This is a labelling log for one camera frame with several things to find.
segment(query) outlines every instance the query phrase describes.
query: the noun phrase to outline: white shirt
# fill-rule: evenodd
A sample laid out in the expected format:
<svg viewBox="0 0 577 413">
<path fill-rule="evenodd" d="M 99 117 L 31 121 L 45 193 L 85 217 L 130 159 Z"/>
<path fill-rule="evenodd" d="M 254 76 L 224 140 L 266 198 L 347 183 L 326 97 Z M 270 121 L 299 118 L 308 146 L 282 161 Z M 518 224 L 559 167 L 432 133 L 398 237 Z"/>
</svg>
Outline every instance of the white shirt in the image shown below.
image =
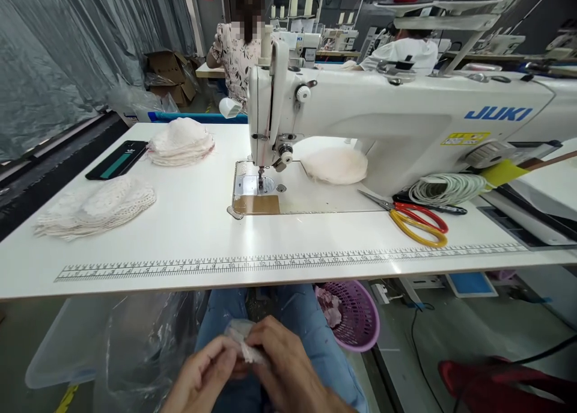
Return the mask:
<svg viewBox="0 0 577 413">
<path fill-rule="evenodd" d="M 415 62 L 412 70 L 421 75 L 429 75 L 437 64 L 438 53 L 439 48 L 435 42 L 406 37 L 375 49 L 360 66 L 363 70 L 376 70 L 381 60 L 400 61 L 412 55 L 411 61 Z"/>
</svg>

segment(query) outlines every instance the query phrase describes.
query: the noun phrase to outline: hand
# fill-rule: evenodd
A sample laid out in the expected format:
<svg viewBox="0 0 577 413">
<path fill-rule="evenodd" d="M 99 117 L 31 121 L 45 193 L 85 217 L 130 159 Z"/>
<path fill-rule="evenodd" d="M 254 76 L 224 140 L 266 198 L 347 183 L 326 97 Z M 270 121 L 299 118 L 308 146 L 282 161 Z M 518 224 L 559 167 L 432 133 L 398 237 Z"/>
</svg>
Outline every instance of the hand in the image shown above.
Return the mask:
<svg viewBox="0 0 577 413">
<path fill-rule="evenodd" d="M 232 339 L 213 339 L 186 360 L 160 413 L 210 413 L 229 378 L 248 373 L 240 356 L 240 346 Z"/>
<path fill-rule="evenodd" d="M 272 369 L 255 364 L 253 370 L 279 412 L 354 412 L 323 386 L 300 338 L 274 317 L 254 325 L 245 342 L 270 358 Z"/>
</svg>

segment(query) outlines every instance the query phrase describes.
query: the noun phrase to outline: scissors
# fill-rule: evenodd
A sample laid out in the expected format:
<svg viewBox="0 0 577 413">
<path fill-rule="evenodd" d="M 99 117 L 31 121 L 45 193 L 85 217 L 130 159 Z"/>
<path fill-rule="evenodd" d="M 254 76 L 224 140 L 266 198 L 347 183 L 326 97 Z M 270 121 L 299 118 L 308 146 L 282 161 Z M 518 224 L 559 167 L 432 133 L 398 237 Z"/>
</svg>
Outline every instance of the scissors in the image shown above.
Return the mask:
<svg viewBox="0 0 577 413">
<path fill-rule="evenodd" d="M 366 192 L 360 191 L 365 197 L 373 200 L 375 203 L 383 207 L 383 209 L 387 210 L 391 215 L 392 220 L 397 224 L 397 226 L 411 239 L 416 242 L 419 242 L 425 246 L 431 246 L 433 248 L 442 248 L 447 244 L 447 237 L 445 233 L 449 231 L 447 224 L 443 221 L 439 216 L 435 215 L 429 209 L 425 209 L 422 206 L 416 206 L 414 204 L 405 204 L 405 203 L 389 203 L 388 201 L 381 200 L 373 195 L 370 195 Z M 421 212 L 423 215 L 427 215 L 429 218 L 434 220 L 437 225 L 433 225 L 430 222 L 427 222 L 425 219 L 422 219 L 419 215 L 412 212 L 411 210 L 416 210 L 417 212 Z M 432 234 L 434 237 L 437 238 L 437 242 L 433 242 L 431 240 L 427 240 L 418 234 L 414 233 L 407 225 L 412 225 L 413 227 L 420 228 L 423 231 Z"/>
</svg>

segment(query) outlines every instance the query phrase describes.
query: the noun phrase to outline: yellow tag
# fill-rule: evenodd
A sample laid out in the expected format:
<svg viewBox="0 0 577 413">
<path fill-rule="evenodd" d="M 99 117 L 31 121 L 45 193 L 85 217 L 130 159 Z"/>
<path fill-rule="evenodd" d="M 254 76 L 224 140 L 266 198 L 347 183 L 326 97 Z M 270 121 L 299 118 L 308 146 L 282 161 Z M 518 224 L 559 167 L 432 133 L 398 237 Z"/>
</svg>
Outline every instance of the yellow tag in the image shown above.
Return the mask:
<svg viewBox="0 0 577 413">
<path fill-rule="evenodd" d="M 452 133 L 441 145 L 476 145 L 490 134 L 490 132 Z"/>
<path fill-rule="evenodd" d="M 68 386 L 64 397 L 62 397 L 62 401 L 60 401 L 60 405 L 56 409 L 55 413 L 66 413 L 68 411 L 68 407 L 72 402 L 72 398 L 74 398 L 74 394 L 78 390 L 78 385 L 75 386 Z"/>
</svg>

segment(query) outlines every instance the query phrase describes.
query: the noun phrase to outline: ruler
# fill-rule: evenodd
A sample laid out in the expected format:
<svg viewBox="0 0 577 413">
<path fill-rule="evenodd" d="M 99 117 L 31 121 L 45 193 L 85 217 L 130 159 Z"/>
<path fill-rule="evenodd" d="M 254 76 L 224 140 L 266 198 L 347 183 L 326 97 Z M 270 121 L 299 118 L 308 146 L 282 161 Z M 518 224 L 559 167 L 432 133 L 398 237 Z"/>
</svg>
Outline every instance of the ruler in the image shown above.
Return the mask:
<svg viewBox="0 0 577 413">
<path fill-rule="evenodd" d="M 294 254 L 208 257 L 116 263 L 87 263 L 66 266 L 54 282 L 119 280 L 178 275 L 226 274 L 301 268 L 359 266 L 447 257 L 527 252 L 519 243 L 461 245 L 436 248 L 362 249 L 357 251 L 303 252 Z"/>
</svg>

